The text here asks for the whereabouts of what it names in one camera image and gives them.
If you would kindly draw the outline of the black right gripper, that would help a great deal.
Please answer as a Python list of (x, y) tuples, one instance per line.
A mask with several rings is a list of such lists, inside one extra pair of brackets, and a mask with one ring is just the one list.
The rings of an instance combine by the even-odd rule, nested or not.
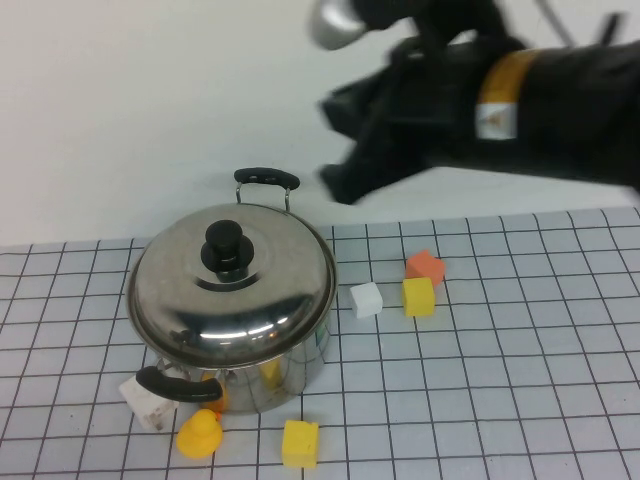
[(460, 139), (485, 66), (485, 40), (433, 50), (416, 37), (395, 46), (379, 72), (331, 91), (319, 102), (329, 128), (353, 135), (338, 164), (320, 168), (329, 196), (354, 205), (396, 182), (430, 169)]

